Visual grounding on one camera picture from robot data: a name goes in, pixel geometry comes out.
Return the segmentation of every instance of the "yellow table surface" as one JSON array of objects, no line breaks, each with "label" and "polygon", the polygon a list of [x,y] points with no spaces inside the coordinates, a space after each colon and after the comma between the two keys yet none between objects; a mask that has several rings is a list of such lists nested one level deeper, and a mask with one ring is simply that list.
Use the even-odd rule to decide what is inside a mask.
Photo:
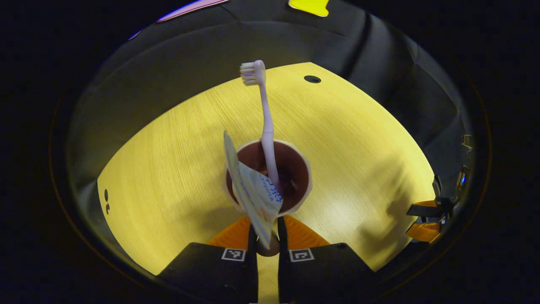
[{"label": "yellow table surface", "polygon": [[[313,190],[291,215],[380,269],[410,241],[409,206],[435,197],[423,152],[375,100],[313,63],[267,70],[267,91],[275,138],[311,162]],[[262,123],[258,87],[237,78],[183,101],[118,150],[98,177],[99,198],[136,263],[157,275],[188,243],[244,216],[222,188],[223,131],[238,147],[260,138]],[[278,256],[258,255],[258,266],[259,303],[278,303]]]}]

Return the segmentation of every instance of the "pink toothbrush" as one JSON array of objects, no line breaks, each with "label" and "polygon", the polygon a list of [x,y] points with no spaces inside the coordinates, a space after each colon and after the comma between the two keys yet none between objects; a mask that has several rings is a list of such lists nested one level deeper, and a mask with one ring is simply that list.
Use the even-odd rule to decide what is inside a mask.
[{"label": "pink toothbrush", "polygon": [[240,76],[245,85],[258,85],[261,92],[262,112],[265,122],[262,128],[261,144],[265,152],[266,168],[268,177],[274,183],[278,193],[281,194],[279,185],[278,168],[275,164],[274,155],[274,124],[272,123],[272,115],[268,106],[268,97],[266,96],[266,68],[262,60],[255,62],[243,63],[240,66]]}]

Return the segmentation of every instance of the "toothbrush bristles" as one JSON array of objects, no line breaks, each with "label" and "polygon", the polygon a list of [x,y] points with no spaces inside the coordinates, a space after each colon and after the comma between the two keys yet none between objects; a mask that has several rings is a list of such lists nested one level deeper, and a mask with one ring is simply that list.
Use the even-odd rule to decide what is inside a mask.
[{"label": "toothbrush bristles", "polygon": [[255,62],[246,62],[240,65],[240,76],[244,85],[256,85],[257,77],[255,76]]}]

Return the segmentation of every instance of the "orange plastic part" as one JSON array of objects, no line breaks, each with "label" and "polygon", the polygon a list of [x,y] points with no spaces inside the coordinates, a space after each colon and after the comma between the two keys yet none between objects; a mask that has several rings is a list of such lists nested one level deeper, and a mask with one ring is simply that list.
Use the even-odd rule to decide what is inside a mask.
[{"label": "orange plastic part", "polygon": [[413,203],[413,205],[425,206],[425,207],[438,207],[435,201],[423,201],[423,202]]},{"label": "orange plastic part", "polygon": [[322,236],[292,216],[285,215],[283,219],[287,227],[287,245],[289,250],[330,245]]},{"label": "orange plastic part", "polygon": [[441,231],[441,223],[414,223],[409,227],[406,234],[415,240],[422,242],[433,242],[439,236]]},{"label": "orange plastic part", "polygon": [[218,233],[208,245],[247,250],[250,225],[249,218],[244,216]]}]

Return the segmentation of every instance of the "paper cup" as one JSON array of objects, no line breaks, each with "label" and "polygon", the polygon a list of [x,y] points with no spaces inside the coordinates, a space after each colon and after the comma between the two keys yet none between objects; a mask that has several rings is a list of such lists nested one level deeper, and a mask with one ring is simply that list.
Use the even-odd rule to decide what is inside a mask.
[{"label": "paper cup", "polygon": [[[261,139],[244,143],[237,149],[238,160],[246,166],[268,175],[265,153]],[[312,188],[311,167],[309,161],[289,142],[274,139],[275,162],[282,187],[283,205],[278,217],[295,212],[306,200]],[[225,164],[224,190],[231,198],[235,208],[245,212],[234,196],[231,175]]]}]

